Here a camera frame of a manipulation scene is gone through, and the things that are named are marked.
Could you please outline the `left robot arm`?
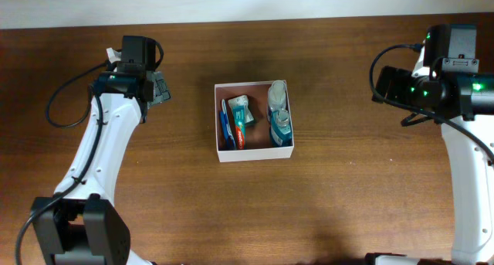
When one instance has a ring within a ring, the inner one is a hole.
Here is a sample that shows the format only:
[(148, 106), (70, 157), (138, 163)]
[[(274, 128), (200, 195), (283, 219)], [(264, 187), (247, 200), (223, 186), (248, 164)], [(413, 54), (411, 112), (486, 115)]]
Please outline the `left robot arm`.
[(163, 56), (161, 44), (144, 36), (124, 36), (120, 49), (107, 49), (88, 88), (88, 124), (76, 156), (53, 195), (34, 199), (16, 239), (17, 263), (30, 226), (47, 264), (147, 263), (131, 249), (114, 198), (134, 129), (146, 122), (151, 107), (171, 98), (158, 71)]

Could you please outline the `blue mouthwash bottle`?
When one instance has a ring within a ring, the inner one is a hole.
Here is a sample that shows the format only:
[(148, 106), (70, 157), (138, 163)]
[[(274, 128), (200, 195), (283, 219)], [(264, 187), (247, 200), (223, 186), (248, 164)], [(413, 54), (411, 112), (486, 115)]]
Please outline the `blue mouthwash bottle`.
[(286, 147), (292, 144), (293, 131), (290, 124), (289, 111), (276, 110), (271, 115), (270, 138), (275, 147)]

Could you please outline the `green red toothpaste tube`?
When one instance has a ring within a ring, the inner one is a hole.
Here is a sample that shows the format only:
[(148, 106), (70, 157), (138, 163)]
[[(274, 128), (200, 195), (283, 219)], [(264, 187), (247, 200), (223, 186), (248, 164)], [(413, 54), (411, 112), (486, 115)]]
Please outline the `green red toothpaste tube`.
[(245, 108), (242, 106), (234, 107), (232, 114), (235, 122), (237, 149), (243, 150), (245, 148)]

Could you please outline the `green white soap box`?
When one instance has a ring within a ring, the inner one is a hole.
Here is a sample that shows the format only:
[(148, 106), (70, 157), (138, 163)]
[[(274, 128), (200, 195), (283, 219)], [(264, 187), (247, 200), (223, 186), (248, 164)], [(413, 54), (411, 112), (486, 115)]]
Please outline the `green white soap box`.
[(237, 122), (241, 117), (244, 118), (243, 124), (251, 126), (255, 123), (255, 118), (249, 109), (249, 99), (246, 95), (241, 95), (228, 100), (228, 105), (232, 110), (234, 121)]

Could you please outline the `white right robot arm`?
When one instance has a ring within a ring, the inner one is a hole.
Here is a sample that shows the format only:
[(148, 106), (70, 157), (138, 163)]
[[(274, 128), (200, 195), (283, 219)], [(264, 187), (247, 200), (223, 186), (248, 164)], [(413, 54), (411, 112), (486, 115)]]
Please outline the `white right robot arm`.
[(455, 234), (451, 264), (493, 262), (493, 76), (479, 72), (474, 25), (428, 28), (413, 70), (370, 76), (372, 100), (409, 111), (401, 125), (441, 127), (451, 169)]

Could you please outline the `white cardboard box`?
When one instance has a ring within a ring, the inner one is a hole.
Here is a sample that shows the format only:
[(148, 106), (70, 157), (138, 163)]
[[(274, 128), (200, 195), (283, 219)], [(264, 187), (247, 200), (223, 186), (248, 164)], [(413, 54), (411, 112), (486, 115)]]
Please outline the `white cardboard box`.
[[(268, 90), (274, 81), (245, 82), (245, 83), (220, 83), (214, 85), (215, 95), (215, 145), (220, 162), (256, 161), (278, 158), (290, 158), (295, 148), (294, 137), (292, 144), (286, 147), (275, 147), (270, 138), (271, 115), (268, 110)], [(245, 148), (237, 149), (235, 137), (235, 122), (228, 100), (241, 95), (249, 99), (249, 109), (255, 118), (255, 123), (245, 126)], [(219, 117), (221, 101), (225, 99), (228, 119), (235, 139), (236, 149), (227, 150), (222, 134), (222, 126)], [(289, 96), (286, 84), (286, 109), (290, 114), (290, 124), (293, 131), (293, 120), (289, 105)]]

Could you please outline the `clear bottle with purple liquid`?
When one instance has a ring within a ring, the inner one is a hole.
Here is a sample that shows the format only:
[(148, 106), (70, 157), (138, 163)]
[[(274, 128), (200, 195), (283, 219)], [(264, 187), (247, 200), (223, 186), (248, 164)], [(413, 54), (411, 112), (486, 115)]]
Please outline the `clear bottle with purple liquid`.
[(268, 90), (268, 110), (286, 109), (286, 83), (283, 80), (276, 80)]

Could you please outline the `blue white toothbrush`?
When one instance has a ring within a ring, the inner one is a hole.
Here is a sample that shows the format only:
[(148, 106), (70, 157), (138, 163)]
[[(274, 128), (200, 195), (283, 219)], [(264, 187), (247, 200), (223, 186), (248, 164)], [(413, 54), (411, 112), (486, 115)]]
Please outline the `blue white toothbrush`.
[(222, 124), (222, 133), (225, 139), (225, 147), (227, 150), (235, 150), (236, 144), (228, 119), (228, 111), (227, 111), (225, 99), (222, 99), (221, 101), (221, 110), (219, 111), (219, 114), (220, 114), (220, 121)]

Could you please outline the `blue disposable razor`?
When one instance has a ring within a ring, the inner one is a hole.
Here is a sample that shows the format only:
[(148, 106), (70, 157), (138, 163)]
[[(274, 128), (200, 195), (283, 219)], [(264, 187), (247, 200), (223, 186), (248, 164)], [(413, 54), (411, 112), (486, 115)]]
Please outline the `blue disposable razor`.
[(231, 129), (228, 122), (228, 115), (222, 110), (220, 110), (218, 113), (221, 121), (223, 138), (225, 139), (225, 148), (227, 150), (231, 150), (234, 146), (234, 141), (232, 140)]

